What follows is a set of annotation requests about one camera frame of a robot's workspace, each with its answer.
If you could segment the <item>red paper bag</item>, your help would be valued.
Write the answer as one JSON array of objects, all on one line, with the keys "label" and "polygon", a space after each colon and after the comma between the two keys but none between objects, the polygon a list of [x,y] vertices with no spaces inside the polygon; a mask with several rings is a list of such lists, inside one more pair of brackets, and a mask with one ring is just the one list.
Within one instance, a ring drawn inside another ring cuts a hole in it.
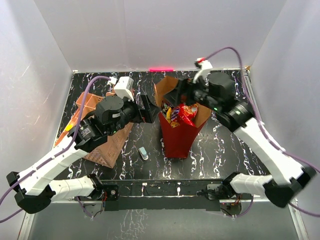
[{"label": "red paper bag", "polygon": [[165,97],[165,94],[172,91],[177,83],[178,79],[171,76],[166,76],[160,80],[160,82],[156,83],[154,85],[155,102],[156,105],[161,108],[158,117],[162,131],[165,157],[185,159],[189,154],[189,150],[196,136],[205,125],[206,121],[211,117],[212,111],[209,108],[196,103],[198,111],[193,119],[195,127],[187,124],[171,127],[170,123],[165,120],[165,117],[162,114],[162,102],[169,102],[169,98]]}]

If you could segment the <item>red candy bag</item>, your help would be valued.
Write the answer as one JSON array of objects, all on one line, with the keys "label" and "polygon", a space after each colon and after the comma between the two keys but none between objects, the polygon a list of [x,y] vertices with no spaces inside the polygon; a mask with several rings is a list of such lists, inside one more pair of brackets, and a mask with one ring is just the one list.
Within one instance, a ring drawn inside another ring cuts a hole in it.
[{"label": "red candy bag", "polygon": [[195,127],[194,118],[198,112],[198,105],[185,105],[181,103],[172,109],[170,114],[170,125],[172,128],[178,127],[179,125],[186,124]]}]

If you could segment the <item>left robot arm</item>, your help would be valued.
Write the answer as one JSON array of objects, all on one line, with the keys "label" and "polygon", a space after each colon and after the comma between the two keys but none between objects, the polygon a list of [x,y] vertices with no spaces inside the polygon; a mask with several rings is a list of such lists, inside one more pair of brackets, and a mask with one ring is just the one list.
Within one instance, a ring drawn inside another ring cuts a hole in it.
[{"label": "left robot arm", "polygon": [[52,202],[73,197],[97,200],[108,189],[95,174],[81,178],[56,180],[71,164],[105,144],[109,136],[125,128],[129,123],[153,123],[160,108],[151,103],[147,95],[141,95],[142,106],[135,100],[117,95],[106,96],[76,124],[61,142],[21,172],[10,172],[6,178],[16,194],[17,205],[29,214],[35,214]]}]

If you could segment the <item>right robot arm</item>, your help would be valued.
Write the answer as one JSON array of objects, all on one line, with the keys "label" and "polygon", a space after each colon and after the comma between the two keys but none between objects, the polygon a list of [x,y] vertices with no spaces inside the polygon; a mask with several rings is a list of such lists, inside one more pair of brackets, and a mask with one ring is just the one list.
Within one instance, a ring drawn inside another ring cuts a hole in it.
[{"label": "right robot arm", "polygon": [[210,73],[207,80],[201,76],[177,80],[171,93],[174,104],[197,103],[214,111],[217,120],[250,147],[269,171],[268,175],[233,172],[208,195],[218,199],[259,195],[279,208],[286,207],[316,176],[316,170],[301,165],[272,142],[251,105],[236,98],[234,82],[228,74]]}]

